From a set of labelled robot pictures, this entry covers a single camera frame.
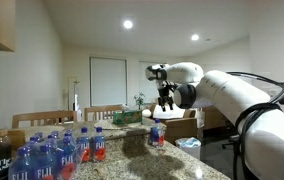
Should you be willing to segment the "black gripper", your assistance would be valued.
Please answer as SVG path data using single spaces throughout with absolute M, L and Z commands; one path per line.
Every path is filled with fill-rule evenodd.
M 170 92 L 174 91 L 176 88 L 176 84 L 175 83 L 171 83 L 168 81 L 160 81 L 158 83 L 158 91 L 159 91 L 159 95 L 160 97 L 158 97 L 158 105 L 161 107 L 162 111 L 165 112 L 166 108 L 165 108 L 165 99 L 164 97 L 168 97 L 167 98 L 167 103 L 170 107 L 170 110 L 173 110 L 173 98 L 170 96 Z

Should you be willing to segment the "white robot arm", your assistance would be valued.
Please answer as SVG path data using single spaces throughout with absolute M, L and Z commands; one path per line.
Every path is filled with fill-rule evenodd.
M 235 165 L 245 180 L 284 180 L 284 112 L 282 92 L 270 97 L 241 79 L 241 72 L 204 72 L 192 62 L 158 64 L 145 70 L 157 83 L 160 106 L 181 109 L 213 106 L 237 129 Z

